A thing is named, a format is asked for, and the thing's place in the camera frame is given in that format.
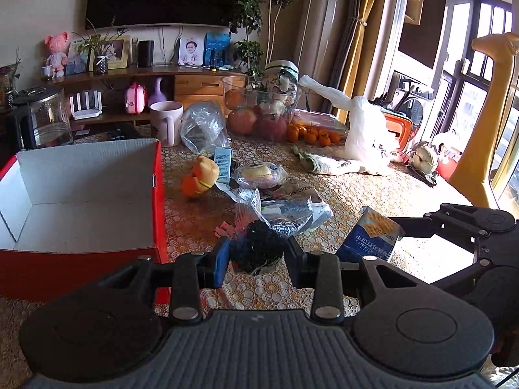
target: red box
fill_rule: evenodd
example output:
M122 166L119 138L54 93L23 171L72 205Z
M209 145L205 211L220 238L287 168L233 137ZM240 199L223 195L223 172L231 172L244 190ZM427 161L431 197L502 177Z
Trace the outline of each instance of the red box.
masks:
M19 152L0 171L0 296L48 301L149 254L168 261L160 142Z

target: speaker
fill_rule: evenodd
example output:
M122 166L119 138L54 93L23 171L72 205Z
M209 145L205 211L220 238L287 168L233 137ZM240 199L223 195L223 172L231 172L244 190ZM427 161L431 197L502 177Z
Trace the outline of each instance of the speaker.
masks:
M151 67L153 65L154 41L139 41L137 44L137 67Z

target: photo frame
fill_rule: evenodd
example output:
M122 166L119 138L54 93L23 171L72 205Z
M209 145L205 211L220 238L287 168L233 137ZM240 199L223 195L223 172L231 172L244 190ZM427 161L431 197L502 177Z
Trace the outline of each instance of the photo frame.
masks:
M222 67L226 64L231 64L233 56L229 47L229 32L207 32L204 65Z
M115 39L108 47L107 56L108 70L124 69L128 66L128 54L130 52L130 36L121 35ZM90 61L88 64L88 71L93 71L94 56L90 54Z
M178 65L203 66L204 36L189 36L180 38L178 47Z
M89 50L85 49L81 53L78 51L82 40L72 41L68 47L68 63L65 67L65 75L76 75L87 71Z

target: glass bowl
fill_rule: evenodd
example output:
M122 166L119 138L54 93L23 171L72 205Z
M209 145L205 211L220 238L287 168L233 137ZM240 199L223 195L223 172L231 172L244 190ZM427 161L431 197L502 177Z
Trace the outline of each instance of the glass bowl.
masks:
M282 94L266 91L265 79L253 76L226 76L224 103L231 111L227 129L240 135L285 141L301 89Z

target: floral tablecloth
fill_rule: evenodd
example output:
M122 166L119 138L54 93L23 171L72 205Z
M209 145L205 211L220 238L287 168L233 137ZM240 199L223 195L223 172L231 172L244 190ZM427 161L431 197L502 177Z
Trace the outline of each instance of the floral tablecloth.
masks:
M149 126L140 126L143 136L149 136ZM96 135L77 141L106 140ZM291 177L316 187L329 203L334 216L313 232L297 237L306 251L322 250L333 253L343 242L368 205L386 216L421 217L438 210L440 203L467 204L467 200L443 179L435 188L408 174L400 165L391 165L388 176L346 174L343 176L312 175L304 172L288 144L271 144L233 138L233 158L242 165L259 161L282 164ZM165 185L165 222L168 236L168 255L175 261L180 254L191 251L210 251L216 243L215 227L222 221L233 223L232 200L213 188L199 200L189 201L180 191L182 176L190 169L195 155L184 146L163 148L163 181ZM433 237L406 239L394 249L391 263L406 272L433 282L470 265L472 255L457 246ZM250 277L227 273L219 290L203 290L204 308L233 309L305 309L310 311L313 290L297 290L290 284L284 264L268 274ZM0 388L16 387L29 375L29 370L17 344L20 324L37 304L26 301L0 299ZM344 298L347 315L359 309L358 301ZM165 314L166 306L158 306L157 313ZM495 369L489 365L487 375Z

